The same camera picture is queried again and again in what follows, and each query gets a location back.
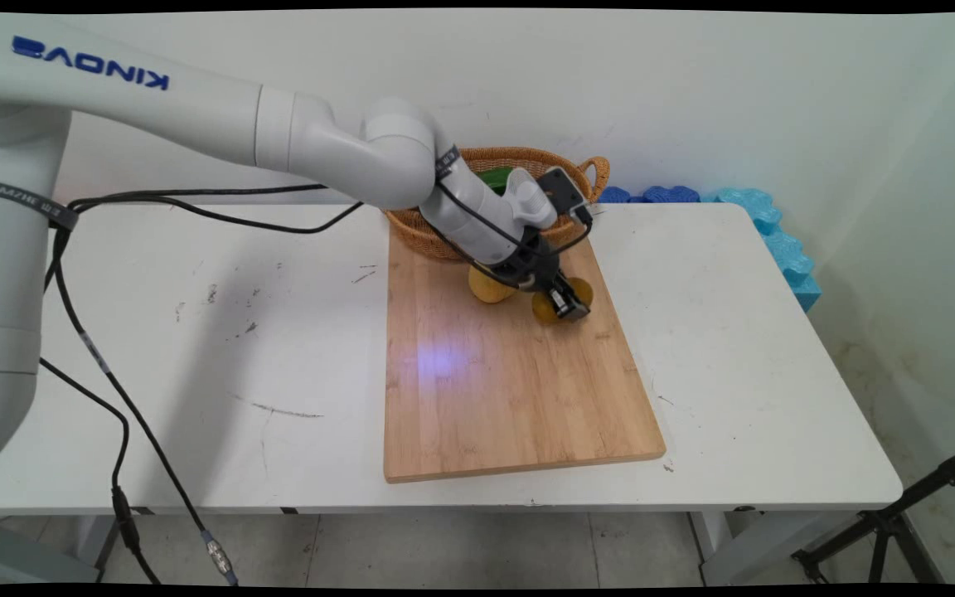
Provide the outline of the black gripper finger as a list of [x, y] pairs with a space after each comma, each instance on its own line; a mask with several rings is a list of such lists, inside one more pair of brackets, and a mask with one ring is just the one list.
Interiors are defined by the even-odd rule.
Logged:
[[547, 298], [557, 320], [583, 320], [591, 313], [591, 284], [580, 277], [556, 275]]

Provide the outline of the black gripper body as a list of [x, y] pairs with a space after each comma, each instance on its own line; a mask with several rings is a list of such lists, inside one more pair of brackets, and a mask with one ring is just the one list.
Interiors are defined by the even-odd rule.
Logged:
[[565, 283], [560, 254], [537, 228], [524, 228], [521, 245], [506, 260], [490, 265], [490, 271], [526, 292], [549, 291]]

